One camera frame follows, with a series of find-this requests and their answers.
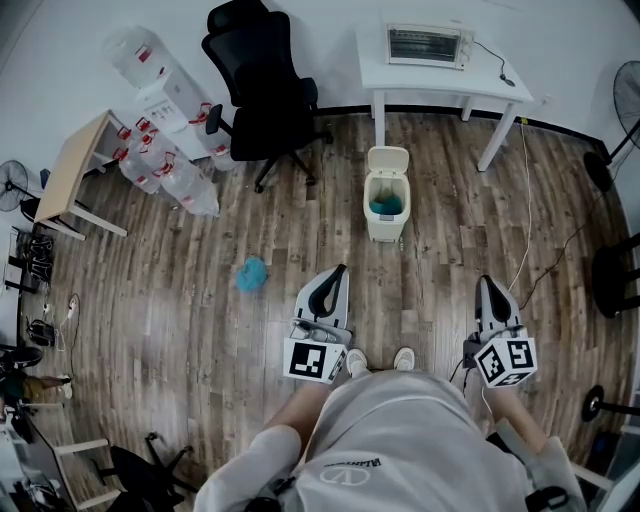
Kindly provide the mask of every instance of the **person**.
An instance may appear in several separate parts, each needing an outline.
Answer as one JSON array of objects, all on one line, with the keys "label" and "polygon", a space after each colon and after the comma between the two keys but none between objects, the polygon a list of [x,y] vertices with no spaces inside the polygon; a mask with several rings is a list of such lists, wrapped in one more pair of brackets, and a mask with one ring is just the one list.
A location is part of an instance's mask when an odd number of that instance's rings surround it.
[{"label": "person", "polygon": [[378,373],[363,352],[349,351],[350,381],[334,391],[304,383],[245,452],[210,476],[195,511],[547,510],[535,482],[564,493],[567,508],[557,510],[586,510],[559,440],[514,391],[483,396],[520,459],[485,440],[457,388],[414,366],[410,348],[393,371]]},{"label": "person", "polygon": [[40,396],[45,389],[60,388],[67,399],[73,397],[71,378],[68,375],[60,377],[33,377],[23,371],[11,369],[0,374],[0,422],[4,422],[4,406],[6,402],[11,405],[18,400],[33,401]]}]

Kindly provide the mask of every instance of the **white sneaker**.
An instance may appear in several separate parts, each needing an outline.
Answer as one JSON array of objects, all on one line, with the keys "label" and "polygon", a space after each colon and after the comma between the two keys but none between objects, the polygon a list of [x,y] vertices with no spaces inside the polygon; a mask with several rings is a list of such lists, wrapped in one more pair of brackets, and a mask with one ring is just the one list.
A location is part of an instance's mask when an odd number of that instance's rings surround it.
[{"label": "white sneaker", "polygon": [[[68,375],[58,375],[59,379],[70,379],[71,377],[69,377]],[[60,386],[60,389],[62,389],[62,391],[64,392],[64,397],[67,400],[71,400],[73,398],[73,388],[71,387],[71,382],[67,382],[66,384],[63,384],[62,386]]]},{"label": "white sneaker", "polygon": [[349,350],[347,354],[347,371],[352,379],[369,373],[369,370],[367,370],[367,356],[364,355],[362,350],[357,348]]},{"label": "white sneaker", "polygon": [[394,370],[400,370],[401,372],[410,372],[416,365],[416,354],[413,349],[409,347],[403,347],[398,350],[396,358],[393,360]]}]

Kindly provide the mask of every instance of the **black office chair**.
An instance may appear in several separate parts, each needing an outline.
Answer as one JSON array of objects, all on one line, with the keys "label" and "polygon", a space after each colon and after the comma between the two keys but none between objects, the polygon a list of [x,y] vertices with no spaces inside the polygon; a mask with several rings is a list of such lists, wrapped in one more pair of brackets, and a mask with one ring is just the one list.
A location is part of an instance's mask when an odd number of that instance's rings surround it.
[{"label": "black office chair", "polygon": [[[241,27],[269,14],[260,0],[231,0],[222,4],[209,13],[207,30],[210,34],[218,35],[226,30]],[[312,110],[318,109],[318,88],[313,78],[300,78],[302,101]]]},{"label": "black office chair", "polygon": [[245,23],[207,35],[202,48],[220,71],[229,89],[231,103],[240,107],[233,128],[222,119],[222,105],[209,113],[207,133],[222,128],[231,135],[231,158],[237,161],[267,160],[255,181],[255,191],[264,191],[262,180],[283,155],[289,155],[307,175],[307,185],[316,179],[295,153],[316,139],[333,142],[330,132],[315,132],[309,83],[301,80],[291,60],[289,17],[269,12]]},{"label": "black office chair", "polygon": [[207,30],[210,34],[218,34],[266,14],[269,9],[260,0],[232,0],[211,10]]},{"label": "black office chair", "polygon": [[[113,468],[100,469],[97,463],[93,461],[103,484],[105,484],[104,479],[106,477],[117,476],[122,486],[131,494],[131,496],[123,498],[122,502],[136,499],[137,503],[140,504],[139,506],[142,506],[142,504],[147,507],[151,506],[154,512],[173,510],[173,507],[184,501],[184,496],[174,490],[174,485],[193,493],[198,492],[198,489],[195,487],[173,476],[173,470],[178,465],[178,462],[180,462],[182,456],[185,453],[192,452],[193,448],[186,446],[165,466],[162,464],[160,457],[158,457],[158,454],[151,444],[151,441],[157,438],[154,432],[145,437],[155,464],[149,464],[135,453],[131,453],[119,446],[112,446],[110,450]],[[120,510],[121,506],[124,506],[123,503],[117,504],[114,502],[112,504],[112,507],[116,507],[114,511]]]}]

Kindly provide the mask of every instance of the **desk leg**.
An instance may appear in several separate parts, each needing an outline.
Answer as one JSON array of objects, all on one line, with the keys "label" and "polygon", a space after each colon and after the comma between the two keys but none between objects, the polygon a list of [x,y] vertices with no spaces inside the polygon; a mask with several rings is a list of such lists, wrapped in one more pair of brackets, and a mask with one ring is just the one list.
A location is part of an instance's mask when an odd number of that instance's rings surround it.
[{"label": "desk leg", "polygon": [[374,89],[373,91],[373,119],[376,124],[376,146],[384,146],[384,91]]},{"label": "desk leg", "polygon": [[473,96],[469,96],[467,98],[466,103],[464,104],[464,109],[462,110],[462,119],[463,121],[468,121],[469,117],[471,117],[471,111],[473,110]]},{"label": "desk leg", "polygon": [[493,132],[489,144],[487,144],[484,153],[482,153],[482,156],[480,157],[480,161],[478,162],[478,170],[480,172],[486,171],[487,167],[489,167],[491,160],[493,160],[493,157],[500,148],[500,144],[502,144],[507,133],[509,133],[509,128],[511,128],[515,118],[515,105],[513,103],[509,103],[504,114],[502,114],[502,119],[500,119],[496,131]]},{"label": "desk leg", "polygon": [[67,444],[65,446],[56,446],[56,454],[68,455],[70,453],[83,452],[85,450],[93,450],[102,446],[108,446],[109,440],[102,438],[95,441],[87,441],[86,443]]},{"label": "desk leg", "polygon": [[105,501],[115,500],[118,496],[120,496],[120,491],[109,491],[105,494],[101,494],[100,496],[96,496],[95,498],[76,504],[76,508],[78,510],[86,510],[88,508],[95,507],[96,505],[100,505]]},{"label": "desk leg", "polygon": [[62,224],[58,224],[56,222],[51,222],[50,220],[41,220],[38,224],[42,224],[43,226],[47,226],[48,228],[55,229],[56,231],[60,231],[60,233],[64,233],[65,235],[69,235],[72,238],[77,238],[78,240],[82,240],[83,242],[87,239],[82,233],[78,233],[73,229],[69,229]]},{"label": "desk leg", "polygon": [[97,215],[94,215],[93,213],[90,213],[87,210],[83,210],[82,208],[80,208],[75,204],[69,208],[69,211],[77,215],[78,217],[82,217],[84,220],[88,220],[89,222],[92,222],[96,226],[100,226],[101,228],[112,231],[116,235],[127,236],[126,229],[122,229],[121,227],[118,227],[115,224],[111,224],[111,222],[107,222],[106,220],[101,219]]}]

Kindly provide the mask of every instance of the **black stand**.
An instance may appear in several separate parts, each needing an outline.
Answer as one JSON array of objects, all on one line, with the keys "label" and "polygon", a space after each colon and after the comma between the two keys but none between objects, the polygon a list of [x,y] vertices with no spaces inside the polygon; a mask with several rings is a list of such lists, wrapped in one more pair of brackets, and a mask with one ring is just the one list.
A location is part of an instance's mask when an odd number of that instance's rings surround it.
[{"label": "black stand", "polygon": [[602,386],[594,386],[587,393],[582,404],[582,421],[593,420],[600,411],[609,411],[619,414],[630,414],[640,416],[640,407],[629,407],[627,405],[610,404],[603,402],[604,389]]},{"label": "black stand", "polygon": [[640,279],[640,269],[627,271],[621,256],[640,246],[640,233],[613,247],[601,247],[591,265],[593,298],[600,312],[614,318],[620,311],[640,307],[640,296],[625,299],[627,283]]},{"label": "black stand", "polygon": [[609,155],[609,157],[605,160],[600,155],[589,151],[584,154],[583,162],[584,166],[587,169],[587,173],[593,181],[593,184],[598,187],[602,192],[607,192],[611,185],[613,184],[613,178],[611,177],[611,173],[609,172],[609,168],[607,167],[615,156],[620,152],[623,146],[629,142],[631,137],[638,131],[640,128],[640,119],[633,125],[633,128],[629,130],[627,136],[622,139],[622,142],[618,144],[618,147],[613,150],[613,153]]}]

